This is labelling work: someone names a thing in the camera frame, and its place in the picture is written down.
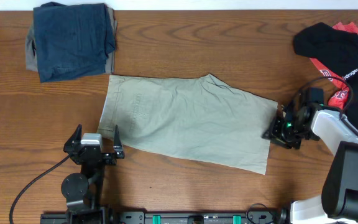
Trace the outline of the khaki green shorts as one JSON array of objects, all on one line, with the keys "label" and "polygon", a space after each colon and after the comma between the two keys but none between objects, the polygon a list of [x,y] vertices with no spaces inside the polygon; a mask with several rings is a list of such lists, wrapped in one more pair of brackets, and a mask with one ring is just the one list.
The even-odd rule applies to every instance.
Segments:
[{"label": "khaki green shorts", "polygon": [[142,151],[265,174],[277,102],[215,76],[112,75],[98,132]]}]

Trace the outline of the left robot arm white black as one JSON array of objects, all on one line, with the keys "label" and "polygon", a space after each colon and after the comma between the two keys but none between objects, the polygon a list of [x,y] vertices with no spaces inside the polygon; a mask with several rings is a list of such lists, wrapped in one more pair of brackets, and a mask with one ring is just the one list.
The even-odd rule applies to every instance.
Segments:
[{"label": "left robot arm white black", "polygon": [[62,182],[66,198],[68,223],[119,223],[113,209],[100,204],[106,166],[115,166],[125,158],[118,127],[114,128],[113,152],[103,152],[100,134],[82,133],[82,125],[64,144],[63,151],[77,165],[79,173],[72,173]]}]

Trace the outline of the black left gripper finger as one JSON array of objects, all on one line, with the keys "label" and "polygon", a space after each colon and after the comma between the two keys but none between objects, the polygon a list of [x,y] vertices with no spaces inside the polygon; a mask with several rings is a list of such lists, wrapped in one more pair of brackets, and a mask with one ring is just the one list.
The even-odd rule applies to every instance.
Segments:
[{"label": "black left gripper finger", "polygon": [[82,125],[79,124],[74,133],[68,138],[66,143],[63,146],[64,152],[73,152],[77,145],[81,142],[81,134],[82,134]]},{"label": "black left gripper finger", "polygon": [[113,149],[114,149],[116,159],[124,159],[125,158],[124,147],[123,147],[121,139],[120,139],[118,125],[115,125],[115,128],[114,128]]}]

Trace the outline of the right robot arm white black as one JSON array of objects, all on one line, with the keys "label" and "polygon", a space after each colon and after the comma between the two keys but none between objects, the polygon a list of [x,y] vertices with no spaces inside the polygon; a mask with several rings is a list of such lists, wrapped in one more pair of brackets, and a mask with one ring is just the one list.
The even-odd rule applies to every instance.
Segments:
[{"label": "right robot arm white black", "polygon": [[358,130],[342,111],[309,103],[274,117],[262,137],[286,149],[321,140],[334,156],[321,195],[292,202],[275,223],[358,223]]}]

